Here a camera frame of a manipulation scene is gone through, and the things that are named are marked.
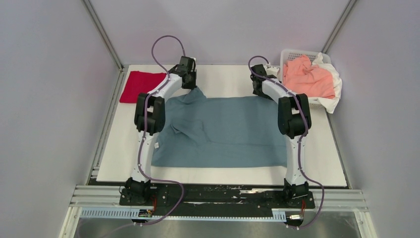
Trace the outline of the blue-grey t-shirt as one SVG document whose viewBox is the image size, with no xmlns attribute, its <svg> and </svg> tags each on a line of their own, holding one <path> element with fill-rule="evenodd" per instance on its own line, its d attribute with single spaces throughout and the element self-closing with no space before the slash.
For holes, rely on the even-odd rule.
<svg viewBox="0 0 420 238">
<path fill-rule="evenodd" d="M 172 97 L 152 157 L 155 167 L 254 168 L 287 165 L 278 105 L 258 96 L 208 98 L 200 89 Z"/>
</svg>

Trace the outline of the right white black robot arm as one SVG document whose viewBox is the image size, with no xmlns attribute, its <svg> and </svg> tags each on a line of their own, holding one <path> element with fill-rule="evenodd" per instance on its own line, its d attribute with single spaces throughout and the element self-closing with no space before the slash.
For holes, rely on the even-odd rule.
<svg viewBox="0 0 420 238">
<path fill-rule="evenodd" d="M 299 207 L 309 196 L 308 179 L 303 175 L 306 136 L 311 116 L 306 94 L 296 94 L 274 75 L 268 75 L 264 65 L 249 67 L 253 93 L 277 103 L 277 124 L 285 136 L 287 169 L 280 201 L 289 207 Z"/>
</svg>

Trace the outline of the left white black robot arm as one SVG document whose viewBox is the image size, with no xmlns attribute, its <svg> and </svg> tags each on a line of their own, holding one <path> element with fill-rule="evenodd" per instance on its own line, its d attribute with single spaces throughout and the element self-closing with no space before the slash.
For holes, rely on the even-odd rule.
<svg viewBox="0 0 420 238">
<path fill-rule="evenodd" d="M 139 136 L 138 159 L 131 177 L 121 191 L 121 205 L 146 205 L 151 200 L 151 162 L 158 134 L 165 126 L 165 102 L 179 89 L 196 88 L 196 59 L 182 56 L 164 80 L 154 89 L 138 96 L 134 124 Z"/>
</svg>

